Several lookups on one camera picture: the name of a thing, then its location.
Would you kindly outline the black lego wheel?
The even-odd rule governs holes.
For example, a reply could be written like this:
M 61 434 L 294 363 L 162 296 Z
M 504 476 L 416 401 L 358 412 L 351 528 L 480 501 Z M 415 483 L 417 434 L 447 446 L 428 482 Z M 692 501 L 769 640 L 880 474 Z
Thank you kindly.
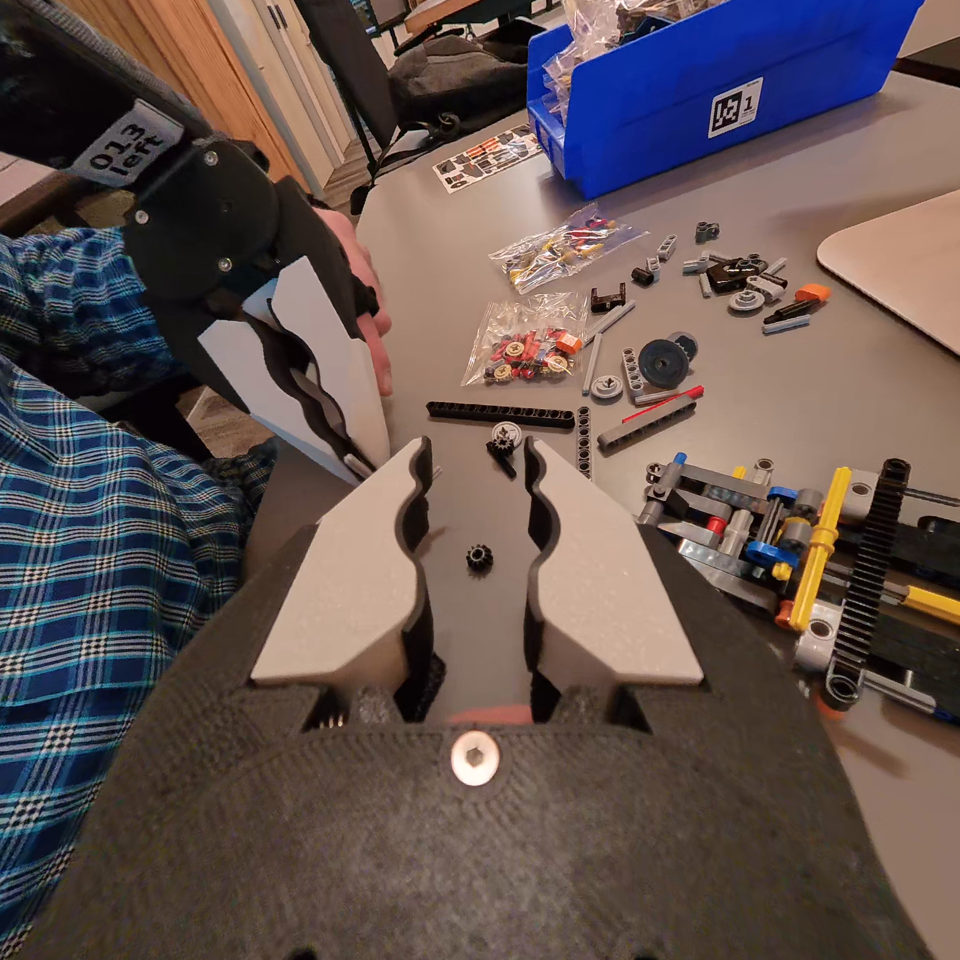
M 662 390 L 678 387 L 690 373 L 690 357 L 675 340 L 648 342 L 638 354 L 637 362 L 642 379 Z

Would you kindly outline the bag of red lego parts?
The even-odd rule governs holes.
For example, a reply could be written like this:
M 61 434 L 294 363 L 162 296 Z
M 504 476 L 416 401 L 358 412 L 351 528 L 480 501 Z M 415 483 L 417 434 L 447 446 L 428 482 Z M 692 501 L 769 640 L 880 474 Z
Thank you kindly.
M 563 381 L 586 351 L 590 304 L 584 294 L 534 294 L 490 302 L 479 323 L 461 385 Z

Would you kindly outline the bag of yellow lego parts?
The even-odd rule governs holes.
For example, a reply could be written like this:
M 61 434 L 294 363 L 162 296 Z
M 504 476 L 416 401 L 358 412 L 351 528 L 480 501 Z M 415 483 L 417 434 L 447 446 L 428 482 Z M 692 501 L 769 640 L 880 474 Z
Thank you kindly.
M 521 238 L 488 255 L 517 294 L 526 295 L 551 282 L 580 273 L 618 248 L 647 236 L 596 200 L 549 230 Z

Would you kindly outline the person's left forearm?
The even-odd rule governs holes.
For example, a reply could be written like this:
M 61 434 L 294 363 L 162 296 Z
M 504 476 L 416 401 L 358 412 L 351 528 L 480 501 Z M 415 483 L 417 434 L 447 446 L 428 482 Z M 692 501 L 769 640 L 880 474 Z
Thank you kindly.
M 2 382 L 26 374 L 71 400 L 185 377 L 118 228 L 1 236 Z

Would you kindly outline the pale rounded board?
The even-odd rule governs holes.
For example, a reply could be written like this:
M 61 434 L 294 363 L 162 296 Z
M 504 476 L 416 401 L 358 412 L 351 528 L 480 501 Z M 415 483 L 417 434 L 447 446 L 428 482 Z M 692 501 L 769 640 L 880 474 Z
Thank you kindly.
M 959 192 L 825 238 L 823 269 L 959 354 Z

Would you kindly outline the black seat frame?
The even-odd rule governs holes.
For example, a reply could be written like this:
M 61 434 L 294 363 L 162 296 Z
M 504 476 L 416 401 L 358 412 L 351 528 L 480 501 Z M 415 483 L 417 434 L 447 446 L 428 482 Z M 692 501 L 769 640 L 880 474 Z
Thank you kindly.
M 243 414 L 190 373 L 141 390 L 82 396 L 78 403 L 197 463 L 232 459 L 257 438 Z

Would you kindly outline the red lego axle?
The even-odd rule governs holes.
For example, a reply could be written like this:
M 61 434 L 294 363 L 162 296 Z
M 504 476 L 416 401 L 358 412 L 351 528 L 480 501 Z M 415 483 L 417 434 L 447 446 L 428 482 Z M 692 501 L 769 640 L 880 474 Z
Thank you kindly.
M 660 407 L 660 406 L 663 406 L 664 404 L 666 404 L 666 403 L 668 403 L 668 402 L 673 402 L 673 401 L 677 401 L 677 400 L 694 400 L 694 401 L 698 401 L 698 400 L 702 399 L 703 395 L 704 395 L 704 387 L 703 387 L 703 386 L 696 386 L 696 387 L 693 387 L 693 388 L 691 388 L 691 389 L 689 389 L 689 390 L 684 390 L 684 391 L 679 391 L 679 392 L 674 392 L 674 393 L 667 394 L 665 397 L 661 398 L 660 400 L 657 400 L 656 402 L 647 403 L 647 404 L 641 406 L 641 409 L 640 409 L 638 412 L 636 412 L 635 414 L 628 415 L 627 417 L 625 417 L 625 418 L 621 421 L 621 423 L 622 423 L 623 425 L 626 425 L 626 424 L 630 423 L 631 421 L 637 419 L 637 418 L 640 417 L 641 415 L 646 414 L 646 413 L 650 413 L 650 412 L 652 412 L 654 409 L 656 409 L 656 408 L 658 408 L 658 407 Z

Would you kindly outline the black chair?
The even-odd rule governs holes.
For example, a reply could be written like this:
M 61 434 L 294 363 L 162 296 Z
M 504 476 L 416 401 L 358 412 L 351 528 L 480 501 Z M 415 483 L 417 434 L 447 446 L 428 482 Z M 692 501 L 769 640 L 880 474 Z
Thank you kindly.
M 389 72 L 349 1 L 295 2 L 310 40 L 337 82 L 366 155 L 368 186 L 351 200 L 359 213 L 399 128 Z

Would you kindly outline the blue plastic bin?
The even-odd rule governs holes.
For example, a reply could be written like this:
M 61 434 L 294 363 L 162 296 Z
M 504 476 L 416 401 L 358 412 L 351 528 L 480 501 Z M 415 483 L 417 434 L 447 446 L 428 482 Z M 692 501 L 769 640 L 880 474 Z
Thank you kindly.
M 532 132 L 592 200 L 877 93 L 921 1 L 730 1 L 577 65 L 566 122 L 544 68 L 571 42 L 531 38 Z

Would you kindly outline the person's left hand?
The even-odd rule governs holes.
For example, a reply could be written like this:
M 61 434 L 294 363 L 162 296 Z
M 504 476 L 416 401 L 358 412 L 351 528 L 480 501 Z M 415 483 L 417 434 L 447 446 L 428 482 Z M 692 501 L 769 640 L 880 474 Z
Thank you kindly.
M 338 238 L 354 276 L 365 286 L 372 288 L 376 295 L 378 311 L 375 315 L 359 315 L 357 324 L 371 356 L 379 394 L 382 398 L 389 398 L 393 394 L 392 365 L 383 338 L 390 332 L 393 320 L 371 253 L 359 241 L 350 217 L 342 212 L 318 206 L 314 206 L 314 213 Z

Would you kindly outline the clear plastic bag bundle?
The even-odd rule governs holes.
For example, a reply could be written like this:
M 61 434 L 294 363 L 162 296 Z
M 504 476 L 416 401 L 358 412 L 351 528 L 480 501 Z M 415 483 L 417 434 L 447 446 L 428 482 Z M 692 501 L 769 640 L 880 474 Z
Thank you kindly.
M 564 1 L 571 42 L 546 60 L 542 100 L 567 125 L 576 66 L 626 43 L 722 5 L 722 1 Z

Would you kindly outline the black lego plate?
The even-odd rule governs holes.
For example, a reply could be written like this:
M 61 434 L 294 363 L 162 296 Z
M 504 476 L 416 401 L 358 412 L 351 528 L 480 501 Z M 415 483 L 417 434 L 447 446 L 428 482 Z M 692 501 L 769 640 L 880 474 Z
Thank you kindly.
M 760 257 L 737 257 L 724 262 L 717 261 L 705 272 L 711 289 L 718 296 L 743 290 L 749 278 L 762 274 L 768 267 Z

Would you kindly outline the black orange lego piece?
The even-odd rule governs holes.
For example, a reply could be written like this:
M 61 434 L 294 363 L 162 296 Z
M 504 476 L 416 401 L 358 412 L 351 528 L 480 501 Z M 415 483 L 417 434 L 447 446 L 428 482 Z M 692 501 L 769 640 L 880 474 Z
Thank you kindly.
M 785 306 L 776 309 L 770 316 L 763 319 L 764 326 L 791 320 L 810 314 L 811 311 L 823 306 L 831 297 L 832 289 L 818 283 L 809 283 L 798 287 L 794 300 Z

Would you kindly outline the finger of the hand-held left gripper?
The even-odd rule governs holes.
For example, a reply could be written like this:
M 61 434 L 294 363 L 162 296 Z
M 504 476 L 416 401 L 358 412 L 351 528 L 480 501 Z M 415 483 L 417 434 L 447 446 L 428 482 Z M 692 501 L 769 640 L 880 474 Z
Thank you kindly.
M 390 458 L 390 440 L 368 345 L 351 336 L 306 256 L 279 272 L 244 300 L 247 315 L 273 318 L 279 330 L 309 351 L 318 389 L 341 412 L 346 437 L 374 469 Z
M 304 388 L 305 378 L 295 377 L 274 330 L 257 320 L 217 319 L 198 343 L 261 426 L 349 485 L 361 483 L 344 456 L 372 465 L 330 425 L 322 403 Z

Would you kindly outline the long black lego beam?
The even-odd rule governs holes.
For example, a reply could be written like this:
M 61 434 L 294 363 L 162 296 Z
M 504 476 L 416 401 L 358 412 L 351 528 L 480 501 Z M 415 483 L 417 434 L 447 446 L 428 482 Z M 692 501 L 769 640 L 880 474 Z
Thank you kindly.
M 492 425 L 509 422 L 561 431 L 571 431 L 577 425 L 577 415 L 561 409 L 433 400 L 425 404 L 425 410 L 429 418 L 445 422 Z

